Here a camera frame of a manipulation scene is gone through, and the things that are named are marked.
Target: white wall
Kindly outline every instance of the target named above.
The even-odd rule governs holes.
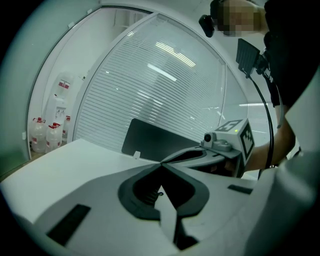
[[[68,24],[78,22],[98,0],[46,0],[23,24],[0,69],[0,175],[29,160],[28,104],[40,66]]]
[[[49,95],[54,94],[54,82],[64,71],[75,76],[67,96],[66,114],[71,115],[82,77],[125,28],[115,25],[116,9],[103,8],[92,13],[71,29],[54,48],[45,62],[35,83],[28,113],[28,120],[43,116]]]

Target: person's arm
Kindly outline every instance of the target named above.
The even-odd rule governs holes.
[[[287,106],[283,106],[283,110],[284,113],[286,113],[289,108]],[[275,106],[275,113],[279,122],[280,106]],[[282,126],[274,135],[274,149],[271,164],[274,165],[279,163],[294,148],[295,143],[296,137],[287,120],[284,119]],[[245,171],[264,169],[266,167],[268,151],[269,142],[263,146],[255,147],[245,166]]]

